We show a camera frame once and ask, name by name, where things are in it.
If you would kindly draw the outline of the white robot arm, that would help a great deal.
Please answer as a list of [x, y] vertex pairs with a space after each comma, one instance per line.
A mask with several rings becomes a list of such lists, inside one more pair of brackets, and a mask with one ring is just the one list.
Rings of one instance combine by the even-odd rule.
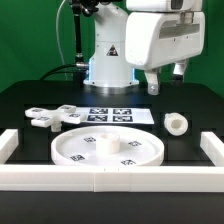
[[139, 81], [142, 70], [148, 93], [159, 93], [159, 73], [165, 65], [174, 70], [171, 83], [180, 85], [188, 60], [204, 46], [203, 0], [126, 0], [124, 10], [115, 0], [92, 0], [95, 6], [95, 52], [89, 60], [84, 85], [104, 94], [123, 93]]

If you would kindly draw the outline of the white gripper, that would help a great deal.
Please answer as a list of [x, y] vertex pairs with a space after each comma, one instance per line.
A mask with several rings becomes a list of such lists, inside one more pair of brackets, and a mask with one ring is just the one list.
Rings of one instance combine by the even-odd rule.
[[160, 91], [158, 67], [176, 62], [172, 82], [182, 83], [187, 59], [203, 50], [204, 13], [195, 12], [190, 24], [182, 24], [180, 20], [180, 13], [133, 12], [128, 17], [125, 57], [134, 68], [149, 70], [145, 77], [150, 95], [156, 96]]

